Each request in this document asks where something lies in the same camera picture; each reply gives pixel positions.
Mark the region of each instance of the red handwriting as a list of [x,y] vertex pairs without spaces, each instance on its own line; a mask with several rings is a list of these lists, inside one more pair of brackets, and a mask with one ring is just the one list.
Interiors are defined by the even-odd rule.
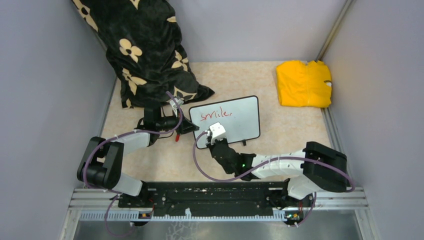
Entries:
[[209,119],[224,118],[224,117],[229,117],[229,116],[233,115],[232,112],[227,113],[226,111],[224,111],[222,107],[219,107],[219,109],[220,109],[220,112],[219,111],[213,111],[211,113],[207,113],[206,115],[202,113],[200,122],[208,120],[208,118]]

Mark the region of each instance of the yellow cloth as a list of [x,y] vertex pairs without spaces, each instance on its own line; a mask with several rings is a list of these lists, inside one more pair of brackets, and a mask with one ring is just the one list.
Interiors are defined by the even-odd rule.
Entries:
[[322,61],[286,61],[276,67],[278,100],[282,106],[327,108],[332,79]]

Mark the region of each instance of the gray floor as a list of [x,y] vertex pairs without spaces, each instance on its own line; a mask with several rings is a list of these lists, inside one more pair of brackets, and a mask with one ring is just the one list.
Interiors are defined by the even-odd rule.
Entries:
[[[123,234],[127,222],[110,222],[110,230]],[[126,238],[106,232],[102,221],[80,221],[75,240],[360,240],[353,211],[314,211],[300,228],[280,222],[149,222]]]

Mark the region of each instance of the white board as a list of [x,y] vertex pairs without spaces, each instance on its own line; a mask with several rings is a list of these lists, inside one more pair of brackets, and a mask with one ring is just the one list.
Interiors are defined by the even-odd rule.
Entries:
[[[193,106],[188,112],[193,124],[199,127],[199,130],[194,132],[195,139],[200,133],[208,130],[210,125],[218,122],[225,128],[229,144],[255,139],[261,135],[257,96]],[[204,136],[197,143],[197,147],[204,149],[206,143],[207,138]]]

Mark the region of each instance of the cable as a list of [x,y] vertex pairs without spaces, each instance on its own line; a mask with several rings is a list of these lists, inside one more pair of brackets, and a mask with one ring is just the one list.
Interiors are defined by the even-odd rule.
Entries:
[[313,163],[313,164],[318,164],[318,165],[321,165],[321,166],[323,166],[325,168],[328,168],[330,170],[333,170],[334,172],[336,172],[336,173],[342,175],[344,178],[346,178],[347,181],[349,182],[350,186],[352,187],[351,189],[347,190],[346,193],[350,193],[350,192],[352,192],[352,191],[355,190],[356,184],[354,183],[354,181],[352,180],[352,178],[350,176],[348,176],[346,173],[344,173],[342,170],[340,170],[340,169],[338,169],[338,168],[336,168],[334,166],[331,166],[331,165],[329,165],[327,163],[321,162],[321,161],[317,161],[317,160],[309,159],[309,158],[304,158],[304,157],[296,157],[296,156],[279,156],[279,157],[271,158],[270,160],[266,160],[264,162],[261,162],[260,164],[252,167],[251,169],[247,170],[246,172],[244,172],[244,173],[242,173],[242,174],[240,174],[240,175],[238,175],[236,177],[229,178],[229,179],[217,179],[217,178],[211,177],[211,176],[209,176],[206,172],[204,172],[201,169],[201,167],[199,166],[198,160],[196,158],[196,145],[197,145],[199,139],[203,135],[206,135],[206,134],[207,134],[206,131],[200,133],[200,135],[197,136],[196,140],[194,141],[193,150],[192,150],[193,160],[194,160],[194,164],[196,165],[196,168],[199,170],[199,172],[201,174],[203,174],[203,176],[205,176],[206,178],[208,178],[209,180],[212,180],[214,182],[229,183],[229,182],[235,181],[237,179],[241,179],[242,177],[250,174],[251,172],[255,171],[256,169],[259,169],[260,167],[262,167],[262,166],[264,166],[264,165],[266,165],[268,163],[277,161],[277,160],[299,160],[299,161],[309,162],[309,163]]
[[[171,130],[168,130],[168,131],[163,131],[163,132],[159,132],[159,131],[150,131],[150,130],[140,130],[140,129],[135,129],[134,131],[129,131],[129,132],[126,132],[126,133],[122,133],[122,134],[120,134],[120,135],[118,135],[118,136],[115,136],[115,137],[111,137],[111,138],[109,138],[109,139],[106,139],[106,140],[104,140],[104,141],[102,141],[99,145],[97,145],[94,149],[93,149],[93,151],[90,153],[90,155],[88,156],[88,158],[87,158],[87,160],[86,160],[86,162],[85,162],[85,166],[84,166],[84,169],[83,169],[83,171],[82,171],[82,179],[83,179],[83,181],[84,181],[84,184],[87,186],[87,188],[89,188],[89,189],[97,189],[97,187],[95,187],[95,186],[92,186],[92,185],[90,185],[89,184],[89,182],[87,181],[87,169],[89,168],[89,165],[90,165],[90,163],[92,162],[92,160],[93,160],[93,157],[94,157],[94,155],[96,154],[96,152],[100,149],[100,148],[102,148],[105,144],[107,144],[107,143],[109,143],[109,142],[111,142],[111,141],[114,141],[114,140],[117,140],[117,139],[119,139],[119,138],[123,138],[123,137],[125,137],[125,136],[129,136],[129,135],[132,135],[132,134],[136,134],[136,133],[148,133],[148,134],[169,134],[169,133],[172,133],[172,132],[174,132],[179,126],[180,126],[180,124],[183,122],[183,110],[181,109],[181,107],[180,107],[180,105],[177,103],[177,100],[175,99],[175,97],[169,92],[169,91],[166,91],[166,94],[171,98],[171,100],[175,103],[175,105],[176,105],[176,107],[178,108],[178,111],[179,111],[179,115],[180,115],[180,117],[179,117],[179,120],[178,120],[178,124],[173,128],[173,129],[171,129]],[[119,198],[119,195],[120,194],[122,194],[121,192],[118,192],[118,191],[114,191],[114,190],[112,190],[112,189],[108,189],[109,190],[109,192],[112,192],[112,193],[116,193],[117,195],[112,199],[112,202],[110,203],[110,205],[109,205],[109,207],[107,208],[107,210],[106,210],[106,214],[104,215],[104,224],[105,224],[105,226],[106,226],[106,230],[107,230],[107,232],[110,234],[110,235],[112,235],[112,236],[114,236],[114,237],[119,237],[119,238],[124,238],[124,237],[126,237],[126,236],[129,236],[129,235],[131,235],[134,231],[135,231],[135,227],[134,226],[132,226],[132,228],[131,228],[131,230],[129,231],[129,232],[127,232],[127,233],[125,233],[125,234],[122,234],[122,235],[117,235],[117,234],[114,234],[113,232],[111,232],[110,230],[109,230],[109,226],[108,226],[108,213],[109,213],[109,210],[111,209],[111,207],[112,207],[112,204]]]

